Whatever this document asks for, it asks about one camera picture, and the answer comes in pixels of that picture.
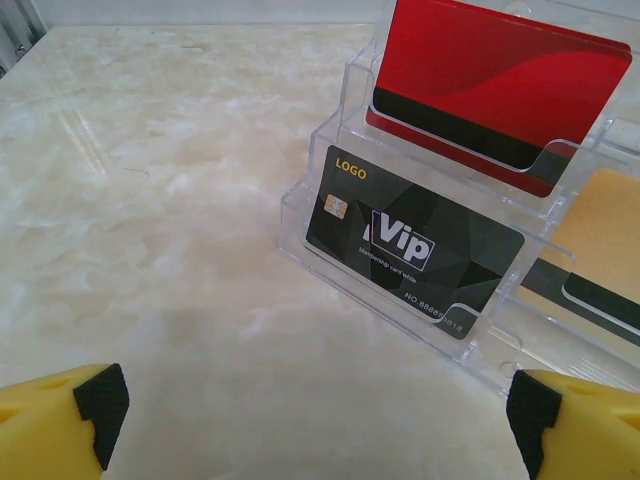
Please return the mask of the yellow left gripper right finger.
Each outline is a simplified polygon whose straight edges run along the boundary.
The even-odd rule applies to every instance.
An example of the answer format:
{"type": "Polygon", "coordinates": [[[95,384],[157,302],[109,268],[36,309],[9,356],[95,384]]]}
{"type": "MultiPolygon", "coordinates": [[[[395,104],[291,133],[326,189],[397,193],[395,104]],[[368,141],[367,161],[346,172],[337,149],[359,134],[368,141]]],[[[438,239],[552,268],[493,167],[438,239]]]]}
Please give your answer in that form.
{"type": "Polygon", "coordinates": [[[637,479],[639,394],[519,370],[506,414],[531,479],[637,479]]]}

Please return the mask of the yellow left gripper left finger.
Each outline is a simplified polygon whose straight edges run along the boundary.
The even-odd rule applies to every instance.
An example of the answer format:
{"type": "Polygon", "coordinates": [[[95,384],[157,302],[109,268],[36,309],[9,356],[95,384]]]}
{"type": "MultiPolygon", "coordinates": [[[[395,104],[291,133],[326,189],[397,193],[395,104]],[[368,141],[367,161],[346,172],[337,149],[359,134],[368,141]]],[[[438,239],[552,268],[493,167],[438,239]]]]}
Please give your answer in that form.
{"type": "Polygon", "coordinates": [[[121,366],[90,364],[1,389],[3,479],[99,479],[127,411],[121,366]]]}

